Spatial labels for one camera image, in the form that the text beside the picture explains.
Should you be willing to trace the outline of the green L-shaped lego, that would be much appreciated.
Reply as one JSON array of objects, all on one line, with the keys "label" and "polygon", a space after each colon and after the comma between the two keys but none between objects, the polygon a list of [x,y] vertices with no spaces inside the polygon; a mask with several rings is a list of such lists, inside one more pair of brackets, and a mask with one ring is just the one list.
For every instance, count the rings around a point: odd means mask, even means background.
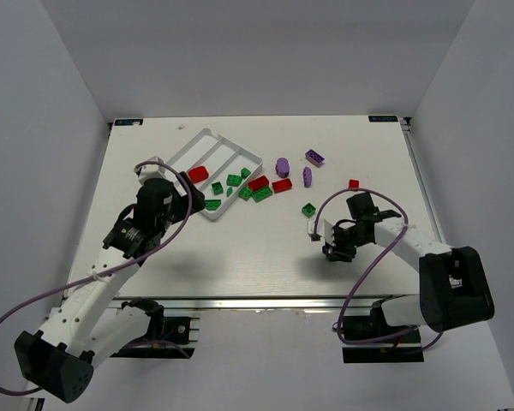
[{"label": "green L-shaped lego", "polygon": [[205,209],[207,211],[216,211],[222,205],[221,199],[205,200]]}]

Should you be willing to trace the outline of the green lego square brick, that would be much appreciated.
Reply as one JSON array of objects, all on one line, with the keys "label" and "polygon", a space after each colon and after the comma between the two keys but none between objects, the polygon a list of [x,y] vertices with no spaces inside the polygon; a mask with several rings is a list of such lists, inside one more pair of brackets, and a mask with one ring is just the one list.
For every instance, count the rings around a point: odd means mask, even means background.
[{"label": "green lego square brick", "polygon": [[214,195],[219,196],[224,192],[224,188],[221,182],[214,182],[211,184],[212,192]]}]

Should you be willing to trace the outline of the red rounded lego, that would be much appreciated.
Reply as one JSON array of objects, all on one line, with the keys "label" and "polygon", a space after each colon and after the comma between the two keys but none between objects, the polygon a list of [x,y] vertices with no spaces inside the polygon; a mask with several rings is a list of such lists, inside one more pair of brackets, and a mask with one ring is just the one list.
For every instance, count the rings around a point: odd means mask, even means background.
[{"label": "red rounded lego", "polygon": [[209,172],[203,165],[194,167],[193,169],[189,170],[187,175],[193,184],[203,182],[209,178]]}]

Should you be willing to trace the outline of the green rounded lego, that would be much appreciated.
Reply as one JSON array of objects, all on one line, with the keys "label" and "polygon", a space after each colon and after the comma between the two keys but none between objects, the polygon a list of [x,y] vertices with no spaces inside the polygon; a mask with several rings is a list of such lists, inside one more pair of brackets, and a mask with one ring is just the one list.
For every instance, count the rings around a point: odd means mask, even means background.
[{"label": "green rounded lego", "polygon": [[239,175],[228,174],[226,184],[229,187],[239,187],[242,184],[242,177]]}]

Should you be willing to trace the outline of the purple arched lego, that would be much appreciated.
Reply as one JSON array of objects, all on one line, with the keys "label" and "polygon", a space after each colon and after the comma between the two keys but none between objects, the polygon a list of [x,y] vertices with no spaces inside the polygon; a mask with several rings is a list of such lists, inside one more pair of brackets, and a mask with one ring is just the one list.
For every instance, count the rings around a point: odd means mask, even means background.
[{"label": "purple arched lego", "polygon": [[304,167],[302,171],[302,180],[305,188],[310,188],[313,181],[313,173],[309,167]]}]

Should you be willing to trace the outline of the purple rounded lego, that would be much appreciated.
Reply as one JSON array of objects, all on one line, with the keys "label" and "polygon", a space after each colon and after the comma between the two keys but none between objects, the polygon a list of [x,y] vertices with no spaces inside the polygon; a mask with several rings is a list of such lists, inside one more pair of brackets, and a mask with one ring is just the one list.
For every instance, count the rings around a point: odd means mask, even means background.
[{"label": "purple rounded lego", "polygon": [[276,174],[282,178],[288,178],[290,175],[290,163],[287,158],[279,158],[275,164]]}]

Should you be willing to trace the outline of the purple lego brick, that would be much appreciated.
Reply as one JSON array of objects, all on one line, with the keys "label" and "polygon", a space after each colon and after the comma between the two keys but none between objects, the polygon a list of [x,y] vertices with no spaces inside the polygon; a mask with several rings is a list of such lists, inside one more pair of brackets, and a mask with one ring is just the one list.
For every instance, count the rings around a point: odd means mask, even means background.
[{"label": "purple lego brick", "polygon": [[316,167],[320,167],[325,161],[325,159],[313,149],[305,153],[305,158]]}]

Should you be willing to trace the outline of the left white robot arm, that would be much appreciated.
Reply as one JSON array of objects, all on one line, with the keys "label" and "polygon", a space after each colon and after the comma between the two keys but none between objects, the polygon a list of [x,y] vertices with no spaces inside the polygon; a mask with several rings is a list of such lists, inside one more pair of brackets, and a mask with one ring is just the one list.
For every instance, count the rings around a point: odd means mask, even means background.
[{"label": "left white robot arm", "polygon": [[22,332],[14,344],[25,379],[71,403],[89,385],[95,369],[132,342],[142,345],[164,334],[164,309],[137,297],[104,326],[97,325],[123,285],[164,242],[167,229],[205,207],[205,195],[182,173],[187,193],[162,176],[148,177],[134,204],[118,215],[91,268],[79,284],[34,333]]}]

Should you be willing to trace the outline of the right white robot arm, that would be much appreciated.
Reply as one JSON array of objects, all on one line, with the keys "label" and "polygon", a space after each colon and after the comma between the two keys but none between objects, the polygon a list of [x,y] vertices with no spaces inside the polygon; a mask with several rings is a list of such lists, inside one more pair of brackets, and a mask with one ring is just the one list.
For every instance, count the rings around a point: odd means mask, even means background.
[{"label": "right white robot arm", "polygon": [[347,294],[351,301],[363,281],[388,254],[393,253],[418,276],[418,291],[393,296],[374,303],[370,325],[375,337],[362,343],[378,343],[387,338],[427,326],[441,334],[493,318],[495,307],[481,257],[472,247],[452,247],[423,234],[409,222],[407,212],[394,200],[390,209],[374,204],[378,192],[345,189],[350,218],[330,223],[320,213],[309,225],[309,236],[322,241],[322,253],[330,262],[352,262],[358,248],[369,244],[381,247]]}]

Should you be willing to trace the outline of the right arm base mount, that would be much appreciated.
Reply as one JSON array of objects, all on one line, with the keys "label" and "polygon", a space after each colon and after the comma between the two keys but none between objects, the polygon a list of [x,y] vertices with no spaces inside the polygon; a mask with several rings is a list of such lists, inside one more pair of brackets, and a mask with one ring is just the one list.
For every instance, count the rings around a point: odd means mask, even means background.
[{"label": "right arm base mount", "polygon": [[421,334],[405,325],[388,325],[379,300],[368,314],[345,314],[332,326],[351,344],[343,343],[344,364],[422,363]]}]

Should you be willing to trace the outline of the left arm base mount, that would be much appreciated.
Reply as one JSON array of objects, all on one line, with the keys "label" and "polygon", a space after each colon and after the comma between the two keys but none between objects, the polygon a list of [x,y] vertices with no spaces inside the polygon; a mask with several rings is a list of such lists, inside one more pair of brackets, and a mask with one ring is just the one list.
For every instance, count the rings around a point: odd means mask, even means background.
[{"label": "left arm base mount", "polygon": [[168,310],[157,301],[137,298],[123,301],[117,309],[135,308],[149,319],[142,337],[125,344],[112,358],[180,359],[192,358],[200,334],[200,317],[194,311]]}]

